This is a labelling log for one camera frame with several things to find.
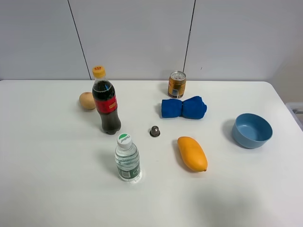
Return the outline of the yellow mango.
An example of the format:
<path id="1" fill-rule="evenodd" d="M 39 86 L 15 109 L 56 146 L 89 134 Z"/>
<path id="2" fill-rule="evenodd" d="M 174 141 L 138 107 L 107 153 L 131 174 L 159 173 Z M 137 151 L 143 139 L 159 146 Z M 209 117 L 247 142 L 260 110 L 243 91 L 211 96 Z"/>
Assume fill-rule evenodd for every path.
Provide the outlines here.
<path id="1" fill-rule="evenodd" d="M 184 164 L 193 172 L 205 172 L 208 167 L 207 158 L 199 143 L 191 137 L 179 137 L 178 148 Z"/>

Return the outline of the tan potato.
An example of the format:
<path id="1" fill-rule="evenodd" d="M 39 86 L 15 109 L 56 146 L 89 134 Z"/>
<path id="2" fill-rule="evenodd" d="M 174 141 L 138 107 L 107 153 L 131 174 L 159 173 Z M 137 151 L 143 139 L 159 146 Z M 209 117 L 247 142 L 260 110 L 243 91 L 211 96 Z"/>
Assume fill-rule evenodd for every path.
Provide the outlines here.
<path id="1" fill-rule="evenodd" d="M 96 108 L 94 98 L 91 92 L 84 92 L 79 97 L 79 103 L 82 108 L 86 110 L 93 110 Z"/>

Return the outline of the water bottle green label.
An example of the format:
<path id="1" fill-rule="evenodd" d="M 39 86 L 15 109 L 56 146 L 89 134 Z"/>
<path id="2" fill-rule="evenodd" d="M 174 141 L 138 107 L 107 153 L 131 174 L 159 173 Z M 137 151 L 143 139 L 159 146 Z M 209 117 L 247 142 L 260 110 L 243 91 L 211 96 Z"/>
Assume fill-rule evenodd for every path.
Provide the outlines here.
<path id="1" fill-rule="evenodd" d="M 122 133 L 117 137 L 115 161 L 122 180 L 131 182 L 140 177 L 140 155 L 129 133 Z"/>

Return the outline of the brown coffee capsule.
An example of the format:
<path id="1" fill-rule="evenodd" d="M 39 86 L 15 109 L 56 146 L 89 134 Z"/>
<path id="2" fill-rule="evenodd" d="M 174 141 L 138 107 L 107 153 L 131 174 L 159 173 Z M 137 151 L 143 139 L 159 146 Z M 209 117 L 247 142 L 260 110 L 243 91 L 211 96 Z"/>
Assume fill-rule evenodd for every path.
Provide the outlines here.
<path id="1" fill-rule="evenodd" d="M 152 126 L 151 127 L 150 135 L 152 137 L 158 137 L 160 135 L 160 130 L 159 130 L 158 126 Z"/>

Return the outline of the blue plastic bowl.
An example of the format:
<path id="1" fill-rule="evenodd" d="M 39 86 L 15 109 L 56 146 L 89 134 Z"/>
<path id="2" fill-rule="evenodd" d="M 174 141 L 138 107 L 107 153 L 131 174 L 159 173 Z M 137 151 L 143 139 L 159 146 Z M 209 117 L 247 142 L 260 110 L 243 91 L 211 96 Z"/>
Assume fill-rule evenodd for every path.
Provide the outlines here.
<path id="1" fill-rule="evenodd" d="M 272 135 L 271 125 L 264 118 L 252 113 L 240 114 L 232 127 L 233 139 L 248 149 L 263 146 Z"/>

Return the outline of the cola bottle yellow cap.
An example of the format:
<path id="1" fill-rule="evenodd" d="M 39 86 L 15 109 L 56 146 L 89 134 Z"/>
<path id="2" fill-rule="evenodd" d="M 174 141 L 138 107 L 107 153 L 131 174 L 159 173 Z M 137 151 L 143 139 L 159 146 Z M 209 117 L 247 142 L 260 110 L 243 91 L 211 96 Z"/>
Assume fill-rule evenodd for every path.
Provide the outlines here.
<path id="1" fill-rule="evenodd" d="M 121 129 L 121 122 L 117 112 L 116 91 L 113 84 L 106 78 L 106 70 L 103 66 L 95 66 L 92 69 L 95 82 L 92 87 L 97 112 L 101 118 L 102 130 L 106 134 L 114 135 Z"/>

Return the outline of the gold drink can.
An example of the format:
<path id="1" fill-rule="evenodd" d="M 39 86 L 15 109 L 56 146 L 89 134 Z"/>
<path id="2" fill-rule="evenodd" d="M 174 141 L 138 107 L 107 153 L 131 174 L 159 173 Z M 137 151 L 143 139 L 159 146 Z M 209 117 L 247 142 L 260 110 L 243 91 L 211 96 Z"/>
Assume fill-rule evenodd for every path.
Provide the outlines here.
<path id="1" fill-rule="evenodd" d="M 172 98 L 181 98 L 186 87 L 186 75 L 181 71 L 174 71 L 170 74 L 168 95 Z"/>

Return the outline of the blue rolled towel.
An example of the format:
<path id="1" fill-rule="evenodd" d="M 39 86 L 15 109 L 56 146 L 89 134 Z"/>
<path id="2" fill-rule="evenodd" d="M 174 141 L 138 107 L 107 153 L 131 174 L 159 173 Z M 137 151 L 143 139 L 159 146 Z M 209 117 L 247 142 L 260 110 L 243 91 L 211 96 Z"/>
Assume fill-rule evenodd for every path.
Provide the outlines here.
<path id="1" fill-rule="evenodd" d="M 200 96 L 194 96 L 185 101 L 178 99 L 162 100 L 162 118 L 184 117 L 187 119 L 200 120 L 207 111 L 207 105 Z"/>

